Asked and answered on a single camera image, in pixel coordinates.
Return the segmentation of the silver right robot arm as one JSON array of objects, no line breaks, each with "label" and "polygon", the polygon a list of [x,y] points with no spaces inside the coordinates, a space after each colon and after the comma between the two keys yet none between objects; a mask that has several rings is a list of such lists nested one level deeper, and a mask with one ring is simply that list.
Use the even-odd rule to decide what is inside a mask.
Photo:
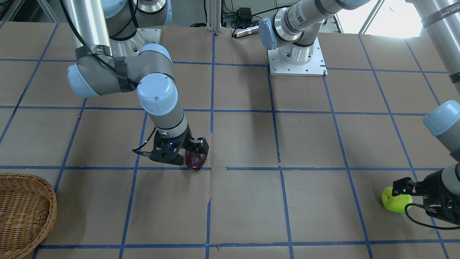
[{"label": "silver right robot arm", "polygon": [[200,169],[209,145],[194,139],[182,108],[174,64],[151,38],[171,21],[169,0],[61,0],[74,34],[76,63],[68,67],[73,92],[83,98],[137,93],[154,129],[153,149],[135,154],[165,164]]}]

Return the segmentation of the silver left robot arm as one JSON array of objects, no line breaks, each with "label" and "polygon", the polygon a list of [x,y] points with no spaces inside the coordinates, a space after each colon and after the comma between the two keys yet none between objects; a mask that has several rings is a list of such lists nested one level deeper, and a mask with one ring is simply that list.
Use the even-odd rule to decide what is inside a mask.
[{"label": "silver left robot arm", "polygon": [[[322,21],[341,10],[355,10],[366,0],[301,0],[259,22],[260,39],[268,54],[281,63],[305,68],[316,57]],[[459,1],[409,0],[429,36],[393,40],[355,36],[333,58],[338,67],[321,72],[339,112],[359,107],[386,112],[424,114],[423,124],[459,162]]]}]

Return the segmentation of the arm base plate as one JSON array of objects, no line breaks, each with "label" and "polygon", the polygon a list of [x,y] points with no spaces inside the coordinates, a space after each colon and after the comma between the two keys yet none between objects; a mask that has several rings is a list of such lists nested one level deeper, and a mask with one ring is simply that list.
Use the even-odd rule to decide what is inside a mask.
[{"label": "arm base plate", "polygon": [[318,38],[308,47],[289,44],[267,50],[270,74],[323,77],[328,74]]},{"label": "arm base plate", "polygon": [[111,57],[134,57],[147,44],[160,43],[161,29],[137,28],[131,37],[116,37],[110,40]]}]

